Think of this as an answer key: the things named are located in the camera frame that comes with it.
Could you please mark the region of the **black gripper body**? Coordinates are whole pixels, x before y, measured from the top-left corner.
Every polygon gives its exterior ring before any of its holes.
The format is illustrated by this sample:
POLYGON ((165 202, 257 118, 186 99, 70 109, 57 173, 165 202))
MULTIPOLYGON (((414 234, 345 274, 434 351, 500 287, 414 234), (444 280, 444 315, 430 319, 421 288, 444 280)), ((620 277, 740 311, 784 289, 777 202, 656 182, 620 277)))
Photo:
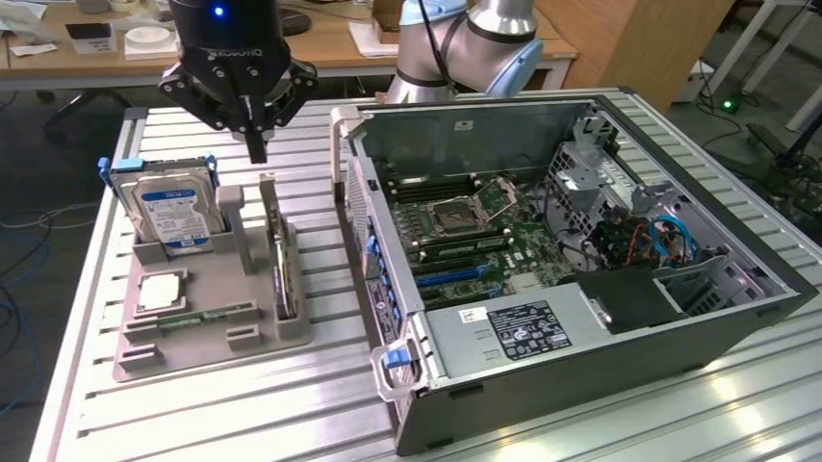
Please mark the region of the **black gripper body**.
POLYGON ((290 65, 274 1, 172 1, 180 65, 220 98, 273 91, 290 65))

